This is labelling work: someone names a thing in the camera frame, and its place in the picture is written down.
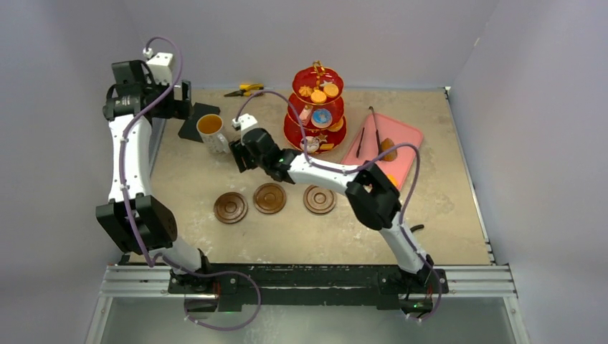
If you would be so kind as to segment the pink cake slice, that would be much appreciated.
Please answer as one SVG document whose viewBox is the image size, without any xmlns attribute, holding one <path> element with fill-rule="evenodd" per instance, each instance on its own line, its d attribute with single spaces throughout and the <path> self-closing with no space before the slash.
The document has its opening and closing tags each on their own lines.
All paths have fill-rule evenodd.
<svg viewBox="0 0 608 344">
<path fill-rule="evenodd" d="M 312 105 L 305 105 L 298 115 L 298 119 L 303 125 L 307 125 L 310 122 L 314 108 Z"/>
</svg>

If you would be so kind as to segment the blue frosted donut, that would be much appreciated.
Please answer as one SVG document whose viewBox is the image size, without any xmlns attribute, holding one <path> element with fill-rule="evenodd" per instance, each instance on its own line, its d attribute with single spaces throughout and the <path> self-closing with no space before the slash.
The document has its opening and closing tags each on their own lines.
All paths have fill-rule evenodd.
<svg viewBox="0 0 608 344">
<path fill-rule="evenodd" d="M 310 121 L 316 128 L 324 129 L 331 126 L 333 116 L 329 110 L 319 108 L 313 111 Z"/>
</svg>

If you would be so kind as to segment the orange flower cookie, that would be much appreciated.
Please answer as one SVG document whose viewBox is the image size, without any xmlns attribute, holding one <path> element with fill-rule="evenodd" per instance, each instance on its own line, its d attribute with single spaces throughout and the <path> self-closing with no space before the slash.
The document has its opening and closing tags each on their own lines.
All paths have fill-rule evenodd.
<svg viewBox="0 0 608 344">
<path fill-rule="evenodd" d="M 310 97 L 313 93 L 313 88 L 307 85 L 303 85 L 298 89 L 298 94 L 301 97 Z"/>
</svg>

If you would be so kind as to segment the round orange cookie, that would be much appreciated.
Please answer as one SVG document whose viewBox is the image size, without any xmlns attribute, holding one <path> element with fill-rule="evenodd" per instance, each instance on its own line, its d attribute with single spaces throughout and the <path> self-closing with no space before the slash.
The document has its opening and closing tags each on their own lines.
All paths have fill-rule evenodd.
<svg viewBox="0 0 608 344">
<path fill-rule="evenodd" d="M 314 89 L 310 94 L 310 100 L 314 104 L 325 104 L 327 101 L 327 95 L 322 90 Z"/>
</svg>

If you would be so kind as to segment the yellow frosted donut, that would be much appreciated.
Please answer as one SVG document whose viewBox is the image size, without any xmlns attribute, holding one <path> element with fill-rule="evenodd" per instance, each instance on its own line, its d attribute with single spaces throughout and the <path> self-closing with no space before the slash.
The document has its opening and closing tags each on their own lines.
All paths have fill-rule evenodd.
<svg viewBox="0 0 608 344">
<path fill-rule="evenodd" d="M 335 133 L 341 130 L 344 125 L 344 117 L 342 117 L 337 123 L 333 124 L 328 128 L 328 131 Z"/>
</svg>

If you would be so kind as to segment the red three-tier cake stand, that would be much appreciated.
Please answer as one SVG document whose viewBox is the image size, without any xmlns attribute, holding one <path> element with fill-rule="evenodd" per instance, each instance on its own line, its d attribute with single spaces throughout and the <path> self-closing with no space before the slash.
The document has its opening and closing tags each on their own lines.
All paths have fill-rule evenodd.
<svg viewBox="0 0 608 344">
<path fill-rule="evenodd" d="M 283 123 L 286 140 L 309 154 L 334 150 L 346 138 L 342 98 L 344 82 L 337 71 L 315 61 L 296 73 Z"/>
</svg>

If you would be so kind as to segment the round cracker cookie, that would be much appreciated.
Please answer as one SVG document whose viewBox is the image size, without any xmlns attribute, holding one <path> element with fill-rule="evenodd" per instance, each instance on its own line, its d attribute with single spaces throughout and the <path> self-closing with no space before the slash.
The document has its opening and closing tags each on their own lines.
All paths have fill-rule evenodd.
<svg viewBox="0 0 608 344">
<path fill-rule="evenodd" d="M 322 88 L 322 90 L 329 98 L 335 98 L 340 93 L 340 88 L 335 84 L 328 85 L 328 86 Z"/>
</svg>

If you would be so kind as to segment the white star cookie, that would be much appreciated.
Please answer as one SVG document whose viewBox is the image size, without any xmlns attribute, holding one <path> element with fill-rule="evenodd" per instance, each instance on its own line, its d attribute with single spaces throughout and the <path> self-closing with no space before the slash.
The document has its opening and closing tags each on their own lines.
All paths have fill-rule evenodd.
<svg viewBox="0 0 608 344">
<path fill-rule="evenodd" d="M 319 87 L 320 87 L 320 88 L 324 88 L 324 87 L 326 87 L 326 86 L 328 86 L 328 85 L 332 85 L 332 84 L 333 84 L 333 82 L 332 82 L 332 81 L 330 81 L 330 80 L 324 80 L 324 81 L 322 81 L 322 82 L 320 83 Z"/>
</svg>

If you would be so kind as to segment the pink serving tray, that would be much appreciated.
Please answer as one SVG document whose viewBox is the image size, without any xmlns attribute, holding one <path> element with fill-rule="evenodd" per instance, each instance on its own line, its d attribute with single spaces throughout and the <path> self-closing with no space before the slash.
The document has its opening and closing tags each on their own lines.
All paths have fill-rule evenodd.
<svg viewBox="0 0 608 344">
<path fill-rule="evenodd" d="M 360 166 L 378 156 L 375 124 L 378 125 L 381 141 L 385 138 L 391 138 L 394 145 L 410 143 L 417 148 L 420 147 L 423 134 L 417 128 L 380 113 L 376 113 L 375 118 L 375 120 L 372 118 L 372 114 L 364 118 L 354 138 L 348 142 L 348 149 L 341 160 L 342 164 Z M 396 151 L 398 153 L 396 160 L 392 162 L 377 161 L 376 164 L 386 175 L 393 175 L 399 182 L 397 188 L 401 189 L 414 162 L 415 153 L 411 148 L 397 148 Z"/>
</svg>

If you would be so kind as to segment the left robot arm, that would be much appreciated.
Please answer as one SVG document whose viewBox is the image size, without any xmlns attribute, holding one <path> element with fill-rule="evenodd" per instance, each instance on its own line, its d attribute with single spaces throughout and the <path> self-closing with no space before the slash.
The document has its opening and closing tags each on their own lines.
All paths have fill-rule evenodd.
<svg viewBox="0 0 608 344">
<path fill-rule="evenodd" d="M 174 87 L 181 70 L 169 53 L 116 62 L 112 71 L 115 83 L 106 93 L 103 115 L 113 142 L 113 177 L 107 202 L 95 209 L 96 219 L 121 252 L 139 254 L 149 265 L 162 259 L 175 273 L 187 273 L 193 291 L 207 292 L 214 274 L 202 266 L 201 252 L 178 235 L 176 217 L 151 188 L 153 119 L 189 118 L 189 84 L 182 82 L 177 100 Z"/>
</svg>

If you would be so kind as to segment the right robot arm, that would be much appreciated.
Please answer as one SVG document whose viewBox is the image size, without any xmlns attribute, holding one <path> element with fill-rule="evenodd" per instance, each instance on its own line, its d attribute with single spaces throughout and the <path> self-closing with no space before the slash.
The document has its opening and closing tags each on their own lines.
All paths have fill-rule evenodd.
<svg viewBox="0 0 608 344">
<path fill-rule="evenodd" d="M 239 140 L 231 144 L 240 171 L 261 168 L 277 182 L 320 186 L 348 199 L 357 220 L 378 231 L 403 272 L 404 286 L 413 292 L 431 280 L 432 265 L 404 220 L 406 203 L 375 161 L 345 166 L 321 161 L 291 148 L 280 148 L 263 128 L 237 125 Z"/>
</svg>

